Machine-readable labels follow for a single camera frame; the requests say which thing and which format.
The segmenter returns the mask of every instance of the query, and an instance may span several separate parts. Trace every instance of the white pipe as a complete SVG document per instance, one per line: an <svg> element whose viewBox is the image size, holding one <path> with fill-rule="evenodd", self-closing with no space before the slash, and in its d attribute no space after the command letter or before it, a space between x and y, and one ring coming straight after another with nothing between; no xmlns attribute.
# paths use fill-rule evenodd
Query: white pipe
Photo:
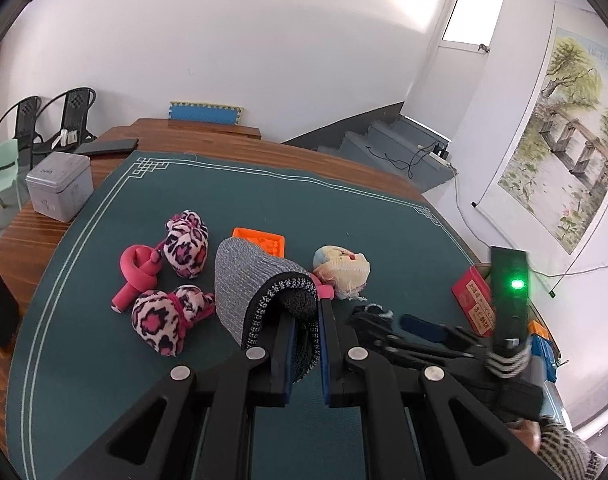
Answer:
<svg viewBox="0 0 608 480"><path fill-rule="evenodd" d="M598 416L596 416L591 422L587 422L581 428L575 430L575 434L583 441L587 441L595 433L600 431L602 428L608 425L608 408Z"/></svg>

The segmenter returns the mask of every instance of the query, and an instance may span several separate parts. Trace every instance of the green plastic chair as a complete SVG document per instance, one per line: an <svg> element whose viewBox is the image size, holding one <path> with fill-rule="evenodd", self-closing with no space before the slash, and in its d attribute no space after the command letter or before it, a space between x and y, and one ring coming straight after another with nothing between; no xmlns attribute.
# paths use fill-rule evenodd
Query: green plastic chair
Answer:
<svg viewBox="0 0 608 480"><path fill-rule="evenodd" d="M0 144L0 193L14 185L17 191L17 204L21 209L19 158L17 139L8 139ZM1 198L0 204L3 208L6 207Z"/></svg>

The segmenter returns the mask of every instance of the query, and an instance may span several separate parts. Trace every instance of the person's hand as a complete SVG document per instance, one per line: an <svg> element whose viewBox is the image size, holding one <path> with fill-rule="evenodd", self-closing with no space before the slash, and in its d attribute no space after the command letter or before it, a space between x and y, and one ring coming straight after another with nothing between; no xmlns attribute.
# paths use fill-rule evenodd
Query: person's hand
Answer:
<svg viewBox="0 0 608 480"><path fill-rule="evenodd" d="M524 446L537 454L540 450L540 441L542 440L540 425L538 423L533 422L532 420L522 419L517 427L509 429L522 441Z"/></svg>

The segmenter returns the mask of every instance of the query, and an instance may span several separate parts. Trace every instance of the leopard print plush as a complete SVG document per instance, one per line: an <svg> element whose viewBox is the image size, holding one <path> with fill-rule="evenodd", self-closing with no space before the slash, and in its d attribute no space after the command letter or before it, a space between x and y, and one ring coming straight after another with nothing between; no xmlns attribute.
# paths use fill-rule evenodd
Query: leopard print plush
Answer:
<svg viewBox="0 0 608 480"><path fill-rule="evenodd" d="M209 229L194 211L184 211L166 223L168 235L163 251L178 276L195 278L209 253Z"/></svg>
<svg viewBox="0 0 608 480"><path fill-rule="evenodd" d="M177 356L183 349L186 331L215 312L215 296L194 285L181 285L166 294L148 290L135 301L133 329L156 352Z"/></svg>

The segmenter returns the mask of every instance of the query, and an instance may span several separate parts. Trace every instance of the green led light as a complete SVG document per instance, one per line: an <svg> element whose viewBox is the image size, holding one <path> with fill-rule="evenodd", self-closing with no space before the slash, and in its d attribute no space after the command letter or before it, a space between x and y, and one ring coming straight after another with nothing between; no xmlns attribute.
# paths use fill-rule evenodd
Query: green led light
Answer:
<svg viewBox="0 0 608 480"><path fill-rule="evenodd" d="M515 289L515 290L522 290L525 286L526 283L524 283L524 280L513 280L511 282L511 286Z"/></svg>

